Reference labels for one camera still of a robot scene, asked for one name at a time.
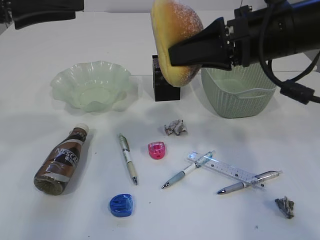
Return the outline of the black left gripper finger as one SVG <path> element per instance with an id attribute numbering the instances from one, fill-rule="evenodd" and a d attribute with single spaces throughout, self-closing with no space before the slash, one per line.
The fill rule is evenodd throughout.
<path id="1" fill-rule="evenodd" d="M 76 18 L 75 11 L 53 11 L 28 13 L 13 18 L 16 30 L 45 22 L 66 21 Z"/>

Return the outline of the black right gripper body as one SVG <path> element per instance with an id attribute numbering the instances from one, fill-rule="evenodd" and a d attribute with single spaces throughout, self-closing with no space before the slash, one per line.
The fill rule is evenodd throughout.
<path id="1" fill-rule="evenodd" d="M 226 24 L 229 40 L 233 43 L 233 65 L 248 67 L 255 61 L 251 56 L 252 45 L 258 39 L 261 24 L 261 14 L 253 11 L 251 6 L 234 10 L 234 19 Z"/>

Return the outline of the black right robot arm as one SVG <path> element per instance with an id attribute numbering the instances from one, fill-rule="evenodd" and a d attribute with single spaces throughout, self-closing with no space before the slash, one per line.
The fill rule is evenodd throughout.
<path id="1" fill-rule="evenodd" d="M 201 65 L 225 71 L 259 62 L 259 36 L 267 9 L 248 5 L 234 10 L 234 19 L 214 20 L 196 35 L 168 49 L 172 66 Z M 264 32 L 263 56 L 274 60 L 320 47 L 320 2 L 276 3 Z"/>

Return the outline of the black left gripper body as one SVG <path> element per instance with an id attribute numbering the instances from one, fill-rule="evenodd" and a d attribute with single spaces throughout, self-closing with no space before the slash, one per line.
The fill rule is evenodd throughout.
<path id="1" fill-rule="evenodd" d="M 11 0 L 10 2 L 11 11 L 15 15 L 84 10 L 83 0 Z"/>

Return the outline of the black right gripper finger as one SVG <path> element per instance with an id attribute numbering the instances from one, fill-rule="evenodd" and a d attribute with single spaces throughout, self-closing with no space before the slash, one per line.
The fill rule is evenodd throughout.
<path id="1" fill-rule="evenodd" d="M 170 63 L 174 67 L 201 65 L 230 71 L 227 41 L 224 18 L 219 17 L 201 32 L 168 48 Z"/>

